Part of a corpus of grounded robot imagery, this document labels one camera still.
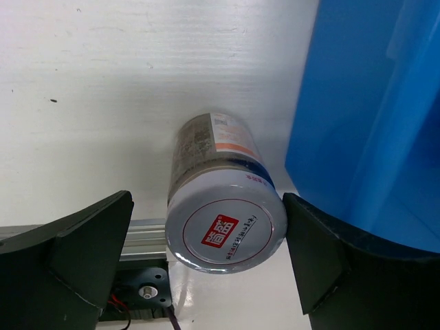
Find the short silver-lid jar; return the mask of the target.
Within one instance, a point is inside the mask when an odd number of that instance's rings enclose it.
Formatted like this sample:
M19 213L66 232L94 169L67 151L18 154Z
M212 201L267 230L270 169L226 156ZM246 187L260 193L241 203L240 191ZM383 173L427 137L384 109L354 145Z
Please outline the short silver-lid jar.
M165 235L174 257L199 272L233 274L279 248L285 207L247 125L203 113L176 136Z

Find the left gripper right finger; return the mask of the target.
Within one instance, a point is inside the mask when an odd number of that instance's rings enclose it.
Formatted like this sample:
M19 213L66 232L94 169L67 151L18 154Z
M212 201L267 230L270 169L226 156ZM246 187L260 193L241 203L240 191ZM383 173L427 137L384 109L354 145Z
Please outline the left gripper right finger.
M286 234L313 329L438 329L439 255L380 238L286 193Z

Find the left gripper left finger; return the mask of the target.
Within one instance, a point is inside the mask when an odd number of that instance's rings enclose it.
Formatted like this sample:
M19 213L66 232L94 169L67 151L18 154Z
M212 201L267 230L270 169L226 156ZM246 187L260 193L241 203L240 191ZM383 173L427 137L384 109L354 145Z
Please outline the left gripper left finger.
M121 190L1 241L2 329L95 329L134 203Z

